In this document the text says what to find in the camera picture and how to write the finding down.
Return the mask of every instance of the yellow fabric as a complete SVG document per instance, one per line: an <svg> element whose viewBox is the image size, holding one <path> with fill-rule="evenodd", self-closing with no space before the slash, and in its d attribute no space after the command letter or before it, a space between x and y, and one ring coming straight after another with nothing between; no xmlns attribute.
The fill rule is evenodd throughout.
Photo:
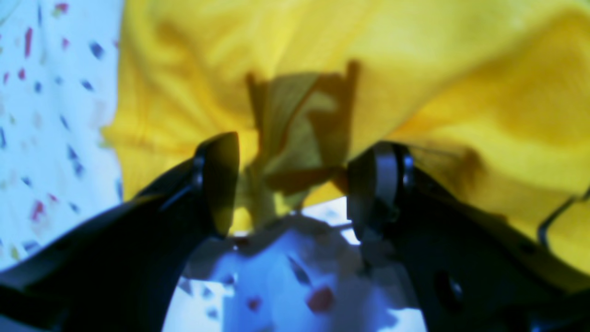
<svg viewBox="0 0 590 332"><path fill-rule="evenodd" d="M233 232L341 195L343 165L381 139L532 238L590 185L582 1L127 0L120 45L104 135L125 197L238 131ZM551 248L590 273L589 232L580 201Z"/></svg>

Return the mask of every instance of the yellow cloth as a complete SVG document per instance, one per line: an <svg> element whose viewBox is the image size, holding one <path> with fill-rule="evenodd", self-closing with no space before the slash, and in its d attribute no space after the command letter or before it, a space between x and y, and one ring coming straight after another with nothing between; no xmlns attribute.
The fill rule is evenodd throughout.
<svg viewBox="0 0 590 332"><path fill-rule="evenodd" d="M341 195L343 165L381 139L532 238L590 185L586 2L127 0L120 45L104 135L125 197L238 131L233 232ZM588 273L589 231L583 201L549 229Z"/></svg>

